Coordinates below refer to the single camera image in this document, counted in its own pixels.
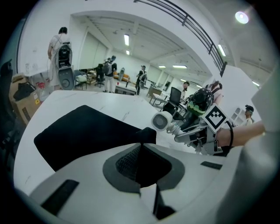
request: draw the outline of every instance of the railing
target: railing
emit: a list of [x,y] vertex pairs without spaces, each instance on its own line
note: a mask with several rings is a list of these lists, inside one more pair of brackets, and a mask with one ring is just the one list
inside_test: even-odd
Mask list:
[[224,62],[217,47],[213,43],[210,36],[206,31],[198,24],[193,17],[191,17],[186,11],[179,6],[175,5],[169,0],[133,0],[136,2],[142,2],[151,5],[157,9],[164,11],[171,15],[173,18],[181,22],[182,26],[186,26],[206,47],[208,54],[212,56],[216,67],[220,71],[221,77],[223,76],[227,62]]

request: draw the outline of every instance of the ceiling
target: ceiling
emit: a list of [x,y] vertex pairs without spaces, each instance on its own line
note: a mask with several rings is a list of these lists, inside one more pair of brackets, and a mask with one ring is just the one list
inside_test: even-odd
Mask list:
[[[88,16],[91,22],[109,40],[117,52],[129,49],[131,56],[152,64],[165,65],[165,71],[178,78],[203,84],[210,76],[209,70],[197,55],[183,42],[174,41],[172,35],[162,35],[153,24],[140,24],[137,19],[125,16]],[[130,37],[129,47],[124,34]],[[174,69],[172,65],[186,65],[188,69]]]
[[[228,64],[240,67],[252,80],[262,84],[274,70],[278,50],[269,32],[252,6],[242,0],[189,0],[219,33],[220,44],[226,48]],[[235,13],[245,12],[247,24],[235,19]]]

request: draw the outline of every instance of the ceiling light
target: ceiling light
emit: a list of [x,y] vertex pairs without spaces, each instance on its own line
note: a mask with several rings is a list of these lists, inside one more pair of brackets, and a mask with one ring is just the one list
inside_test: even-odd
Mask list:
[[238,22],[240,22],[242,24],[246,24],[249,22],[249,18],[244,12],[235,13],[235,18]]
[[124,43],[129,46],[130,45],[130,37],[129,35],[125,34],[124,35]]
[[187,68],[185,65],[173,65],[173,68]]
[[256,82],[254,82],[254,81],[252,81],[253,82],[253,84],[255,84],[256,86],[259,86],[259,84],[257,84]]
[[223,49],[222,45],[221,45],[221,44],[219,44],[218,46],[219,46],[220,52],[221,52],[221,53],[222,53],[222,55],[225,57],[225,56],[226,56],[226,54],[224,53],[224,49]]

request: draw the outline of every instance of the black cable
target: black cable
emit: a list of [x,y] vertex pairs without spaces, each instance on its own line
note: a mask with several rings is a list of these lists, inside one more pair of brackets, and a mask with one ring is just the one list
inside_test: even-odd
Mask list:
[[232,125],[229,123],[229,121],[227,121],[227,125],[229,126],[229,128],[231,130],[231,142],[229,143],[229,148],[231,149],[232,142],[233,142],[233,129],[232,129]]

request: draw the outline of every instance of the cardboard box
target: cardboard box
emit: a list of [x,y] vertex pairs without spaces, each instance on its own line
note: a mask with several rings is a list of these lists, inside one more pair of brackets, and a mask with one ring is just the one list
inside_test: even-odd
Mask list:
[[14,94],[18,91],[18,84],[25,82],[27,82],[27,79],[23,74],[13,76],[12,83],[10,84],[9,99],[17,117],[27,125],[41,105],[41,102],[35,91],[22,100],[16,101],[14,99]]
[[14,99],[11,101],[14,112],[17,117],[22,120],[22,122],[28,125],[32,116],[35,114],[41,102],[38,98],[36,92],[31,93],[28,97],[15,101]]

